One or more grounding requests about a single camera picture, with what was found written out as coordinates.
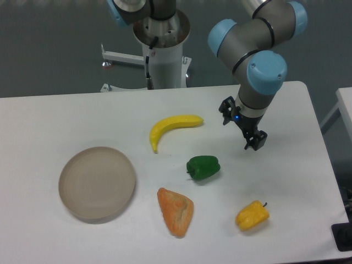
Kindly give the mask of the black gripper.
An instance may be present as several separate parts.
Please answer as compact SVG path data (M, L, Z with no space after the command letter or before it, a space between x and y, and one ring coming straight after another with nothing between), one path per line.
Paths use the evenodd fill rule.
M234 121L235 124L244 133L246 140L245 150L251 148L254 151L259 150L266 142L267 133L263 130L258 130L258 124L261 121L261 117L247 117L240 113L240 107L234 107L235 101L232 96L227 97L222 101L219 112L223 117L223 125L227 125L229 122Z

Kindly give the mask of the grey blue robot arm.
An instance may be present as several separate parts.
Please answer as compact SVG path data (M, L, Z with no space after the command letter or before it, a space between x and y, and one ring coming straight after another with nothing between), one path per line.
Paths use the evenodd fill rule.
M108 1L107 5L118 25L133 26L142 45L147 88L181 87L183 43L190 22L176 1ZM243 1L243 6L251 20L243 25L231 19L218 22L207 43L240 85L237 96L219 107L224 124L234 122L246 147L258 150L267 138L258 124L287 75L285 60L272 49L306 29L307 13L298 2Z

